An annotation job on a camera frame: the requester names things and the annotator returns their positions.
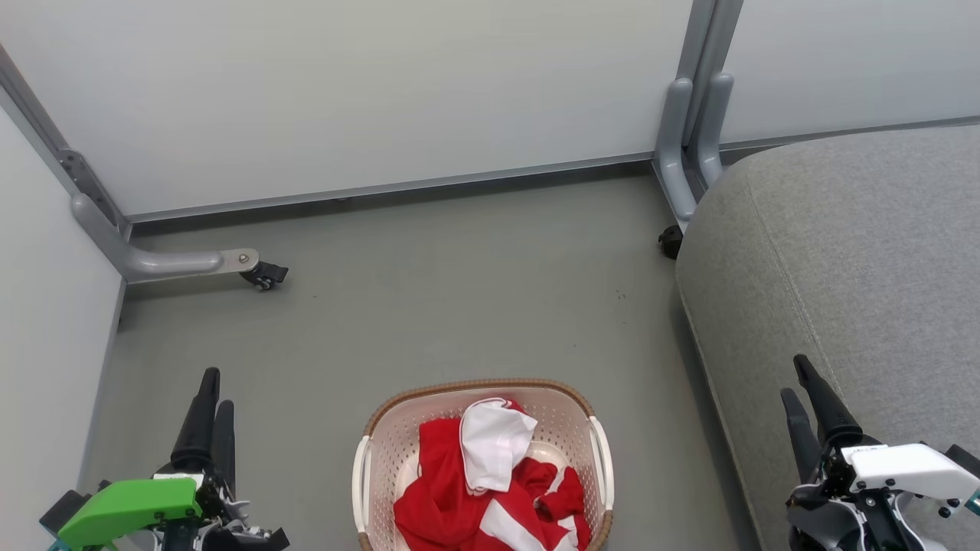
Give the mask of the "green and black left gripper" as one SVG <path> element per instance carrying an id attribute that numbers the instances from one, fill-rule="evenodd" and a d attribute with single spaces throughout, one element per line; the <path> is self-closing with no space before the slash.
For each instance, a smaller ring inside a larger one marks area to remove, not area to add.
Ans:
<path id="1" fill-rule="evenodd" d="M 183 419 L 169 464 L 153 478 L 103 481 L 96 493 L 64 493 L 40 517 L 52 550 L 116 550 L 117 540 L 147 531 L 156 550 L 286 550 L 283 529 L 252 526 L 236 500 L 234 401 L 218 404 L 221 371 L 208 367 Z"/>

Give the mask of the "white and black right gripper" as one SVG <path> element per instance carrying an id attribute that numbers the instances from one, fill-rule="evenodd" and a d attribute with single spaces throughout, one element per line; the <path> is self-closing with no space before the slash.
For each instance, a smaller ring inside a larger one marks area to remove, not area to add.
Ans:
<path id="1" fill-rule="evenodd" d="M 811 401 L 818 437 L 795 391 L 780 390 L 801 482 L 786 502 L 789 548 L 945 550 L 917 533 L 903 509 L 914 499 L 929 499 L 944 519 L 960 510 L 977 515 L 976 457 L 956 445 L 946 453 L 924 443 L 857 446 L 864 432 L 832 385 L 804 354 L 794 356 L 793 366 Z M 843 449 L 822 454 L 822 445 Z"/>

